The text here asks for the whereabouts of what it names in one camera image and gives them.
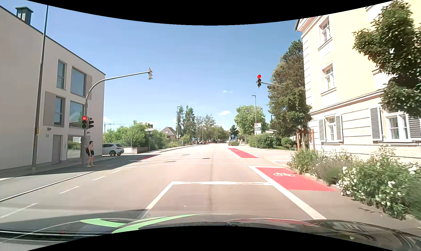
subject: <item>house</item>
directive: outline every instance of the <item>house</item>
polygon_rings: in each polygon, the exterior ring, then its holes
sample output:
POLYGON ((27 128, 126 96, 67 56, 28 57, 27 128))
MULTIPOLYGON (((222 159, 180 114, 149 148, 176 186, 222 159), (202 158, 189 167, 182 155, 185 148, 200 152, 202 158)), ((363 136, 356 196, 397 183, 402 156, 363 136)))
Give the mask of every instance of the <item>house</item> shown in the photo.
POLYGON ((172 127, 166 127, 161 132, 165 133, 168 138, 176 138, 176 131, 172 127))
MULTIPOLYGON (((353 49, 354 31, 391 3, 299 19, 302 32, 307 104, 317 149, 341 149, 368 159, 380 144, 395 148, 402 161, 421 164, 421 119, 380 105, 381 89, 391 76, 353 49)), ((415 24, 421 23, 421 0, 409 0, 415 24)))
MULTIPOLYGON (((43 33, 32 26, 33 11, 0 6, 0 170, 32 164, 43 33)), ((83 107, 92 83, 105 73, 46 37, 40 100, 37 164, 79 159, 85 151, 83 107)), ((104 83, 88 100, 96 127, 87 140, 102 152, 104 83)))

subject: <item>blue sky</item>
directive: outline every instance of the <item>blue sky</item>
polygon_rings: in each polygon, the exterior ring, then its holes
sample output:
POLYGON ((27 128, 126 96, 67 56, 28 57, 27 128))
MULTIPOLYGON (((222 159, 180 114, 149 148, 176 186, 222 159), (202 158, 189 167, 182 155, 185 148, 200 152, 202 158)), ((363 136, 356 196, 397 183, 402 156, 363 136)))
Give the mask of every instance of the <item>blue sky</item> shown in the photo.
MULTIPOLYGON (((15 7, 29 7, 31 24, 43 31, 45 5, 25 0, 0 0, 0 5, 13 13, 15 7)), ((212 114, 229 129, 236 108, 254 104, 251 95, 269 121, 268 90, 264 85, 258 89, 255 81, 261 74, 269 82, 280 56, 300 38, 295 23, 165 25, 50 6, 47 34, 107 77, 152 69, 152 80, 140 75, 106 82, 106 123, 137 120, 153 122, 154 128, 175 127, 177 106, 189 105, 195 115, 212 114)))

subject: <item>asphalt road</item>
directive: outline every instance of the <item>asphalt road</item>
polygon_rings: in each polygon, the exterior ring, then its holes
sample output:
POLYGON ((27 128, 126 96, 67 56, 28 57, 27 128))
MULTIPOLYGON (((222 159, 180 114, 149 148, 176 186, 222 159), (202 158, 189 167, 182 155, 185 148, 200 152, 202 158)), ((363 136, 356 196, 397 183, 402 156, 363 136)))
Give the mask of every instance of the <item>asphalt road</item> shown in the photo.
POLYGON ((271 161, 281 156, 290 154, 197 145, 146 159, 121 156, 93 169, 71 167, 3 180, 0 199, 65 181, 0 202, 0 228, 35 231, 89 218, 220 213, 360 221, 421 236, 419 222, 389 218, 271 161))

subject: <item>pedestrian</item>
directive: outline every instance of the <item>pedestrian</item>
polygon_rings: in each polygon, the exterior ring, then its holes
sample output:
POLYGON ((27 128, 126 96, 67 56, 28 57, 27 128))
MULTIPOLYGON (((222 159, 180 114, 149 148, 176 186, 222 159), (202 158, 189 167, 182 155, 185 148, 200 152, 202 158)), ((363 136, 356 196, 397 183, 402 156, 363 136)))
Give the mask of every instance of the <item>pedestrian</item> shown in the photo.
POLYGON ((90 141, 90 144, 85 148, 86 154, 88 154, 88 166, 87 167, 94 167, 93 165, 93 156, 95 155, 93 141, 90 141))

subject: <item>parked car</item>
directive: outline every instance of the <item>parked car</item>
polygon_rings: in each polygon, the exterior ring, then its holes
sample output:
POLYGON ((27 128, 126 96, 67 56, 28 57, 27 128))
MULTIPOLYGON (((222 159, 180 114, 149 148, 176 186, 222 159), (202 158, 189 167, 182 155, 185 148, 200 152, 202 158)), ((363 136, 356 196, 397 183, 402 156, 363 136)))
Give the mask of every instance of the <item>parked car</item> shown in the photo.
POLYGON ((120 156, 124 153, 124 147, 116 143, 108 143, 102 145, 102 155, 120 156))

